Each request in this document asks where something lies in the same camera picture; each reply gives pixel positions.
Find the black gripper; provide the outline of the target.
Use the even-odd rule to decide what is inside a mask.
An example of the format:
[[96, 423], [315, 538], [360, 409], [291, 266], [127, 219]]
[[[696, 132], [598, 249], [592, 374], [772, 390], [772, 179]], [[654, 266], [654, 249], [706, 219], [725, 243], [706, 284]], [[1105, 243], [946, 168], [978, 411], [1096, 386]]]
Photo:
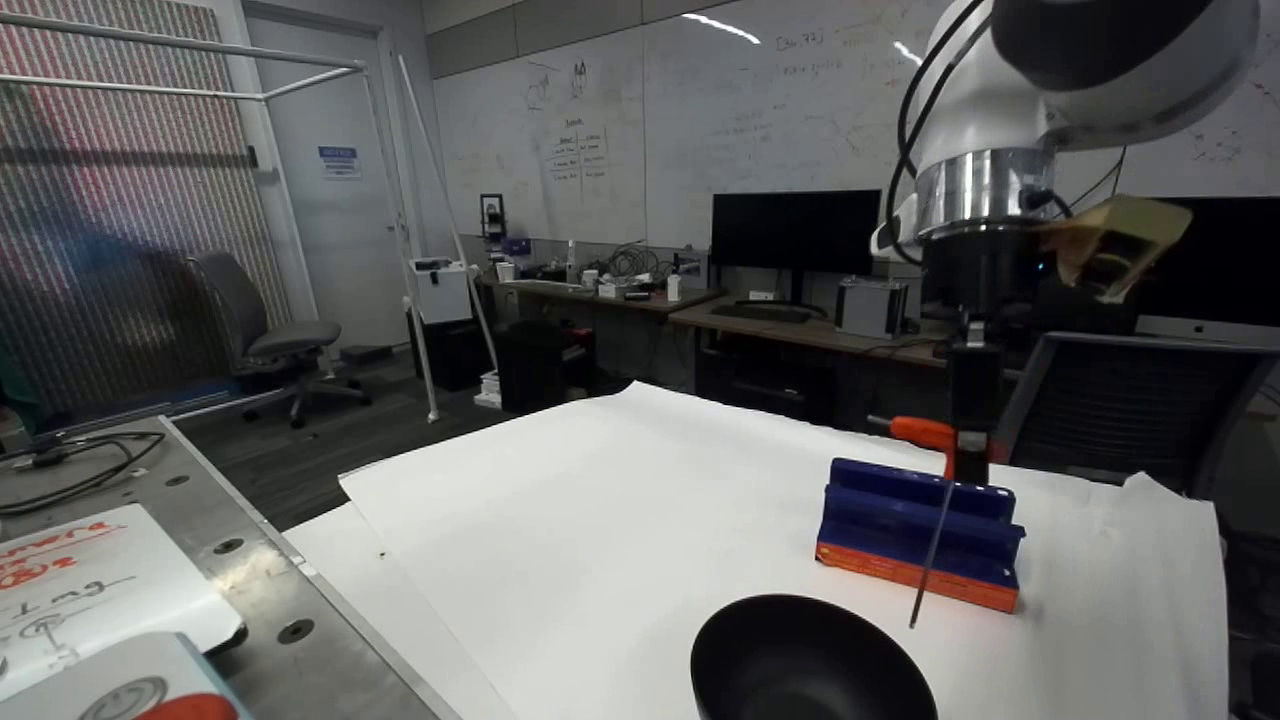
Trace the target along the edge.
[[949, 325], [954, 477], [983, 478], [1002, 421], [1002, 351], [1031, 339], [1040, 250], [1028, 232], [962, 232], [925, 249], [925, 308]]

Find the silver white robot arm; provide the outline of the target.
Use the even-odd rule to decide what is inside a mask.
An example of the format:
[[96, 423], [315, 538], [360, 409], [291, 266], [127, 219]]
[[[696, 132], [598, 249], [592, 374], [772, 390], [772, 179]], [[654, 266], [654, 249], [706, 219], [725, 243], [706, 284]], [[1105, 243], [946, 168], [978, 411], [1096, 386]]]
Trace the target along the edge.
[[1206, 118], [1243, 77], [1262, 0], [954, 0], [899, 94], [870, 243], [954, 319], [949, 477], [983, 483], [1003, 327], [1036, 304], [1063, 152]]

